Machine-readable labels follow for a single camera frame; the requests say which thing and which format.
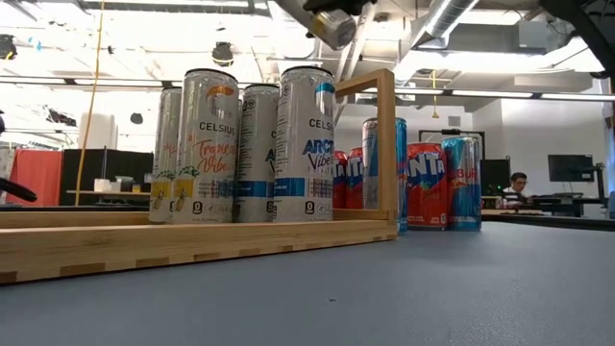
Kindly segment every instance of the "desk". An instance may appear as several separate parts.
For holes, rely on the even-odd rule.
[[[615,234],[480,233],[0,287],[0,345],[611,346]]]

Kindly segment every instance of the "man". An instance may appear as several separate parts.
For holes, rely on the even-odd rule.
[[[527,202],[533,196],[526,189],[528,176],[525,173],[517,172],[510,176],[510,187],[504,189],[504,197],[508,201]]]

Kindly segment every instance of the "computer monitor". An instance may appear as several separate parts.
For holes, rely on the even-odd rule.
[[[549,155],[549,180],[552,182],[594,182],[591,155]]]
[[[480,161],[480,190],[483,196],[500,196],[509,185],[509,160]]]

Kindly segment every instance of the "ceiling light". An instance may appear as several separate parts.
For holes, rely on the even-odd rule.
[[[0,77],[0,83],[16,83],[16,84],[64,84],[62,78],[27,78],[27,77]]]
[[[378,93],[375,87],[368,87],[362,91],[363,93]],[[444,92],[442,89],[431,88],[416,88],[416,87],[396,87],[395,94],[397,95],[441,95]]]
[[[453,96],[530,98],[531,92],[489,91],[489,90],[453,90]]]
[[[94,80],[75,80],[75,83],[82,86],[93,86]],[[99,87],[161,87],[159,81],[135,81],[135,80],[98,80]]]
[[[540,97],[543,100],[566,100],[566,101],[615,101],[615,95],[596,94],[572,94],[572,93],[544,93]]]

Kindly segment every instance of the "red can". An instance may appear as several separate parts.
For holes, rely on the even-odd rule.
[[[442,146],[437,143],[409,144],[407,161],[408,228],[444,230],[448,191]]]
[[[346,208],[363,209],[363,148],[353,148],[346,166],[348,183],[346,187]]]
[[[333,208],[346,208],[346,165],[348,158],[346,153],[341,150],[335,150],[333,155]]]

